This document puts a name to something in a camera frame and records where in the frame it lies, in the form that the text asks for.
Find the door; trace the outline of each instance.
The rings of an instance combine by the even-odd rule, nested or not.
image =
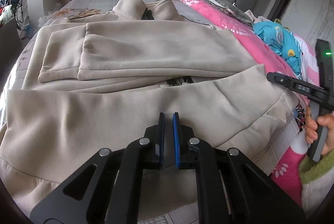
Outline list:
[[[291,0],[282,23],[313,47],[319,38],[334,49],[334,0]]]

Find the bed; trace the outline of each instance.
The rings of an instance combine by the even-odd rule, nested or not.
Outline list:
[[[61,17],[84,17],[91,14],[102,14],[107,11],[112,10],[112,8],[117,4],[119,0],[72,0],[61,10],[55,12],[49,17],[49,20],[45,25],[49,25],[56,18]],[[248,50],[248,52],[253,56],[253,58],[258,62],[258,64],[265,64],[267,72],[279,71],[283,74],[294,76],[291,68],[286,64],[286,62],[274,54],[262,41],[259,39],[252,30],[232,19],[225,18],[224,16],[214,15],[210,17],[207,11],[206,5],[201,5],[197,0],[173,0],[176,9],[180,15],[183,15],[187,19],[197,23],[203,24],[216,24],[220,23],[220,27],[224,29],[230,29],[235,37],[241,42],[241,44]],[[35,35],[27,46],[24,48],[23,52],[19,56],[16,64],[11,70],[11,73],[7,79],[4,90],[0,98],[0,124],[3,125],[6,120],[6,95],[9,89],[21,89],[27,68],[29,65],[31,53],[34,47],[34,42],[36,40]],[[297,121],[300,119],[298,116],[300,111],[303,112],[305,108],[305,99],[301,99],[301,104],[297,106],[297,109],[288,118],[288,121],[284,127],[274,132],[270,138],[270,142],[266,148],[261,150],[252,159],[266,174],[273,172],[273,179],[275,180],[288,194],[289,191],[284,188],[282,182],[279,181],[283,175],[288,174],[288,170],[293,166],[293,163],[286,162],[285,155],[290,152],[290,144],[299,140],[298,146],[303,144],[304,132],[300,132],[301,124],[298,125]],[[303,157],[304,152],[300,149],[300,157]],[[186,223],[198,223],[198,212],[197,204],[192,204],[159,218],[151,220],[147,223],[168,223],[168,224],[186,224]]]

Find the hanging clothes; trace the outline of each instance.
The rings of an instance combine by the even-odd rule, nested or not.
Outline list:
[[[293,34],[274,22],[255,23],[253,30],[301,78],[301,51]]]

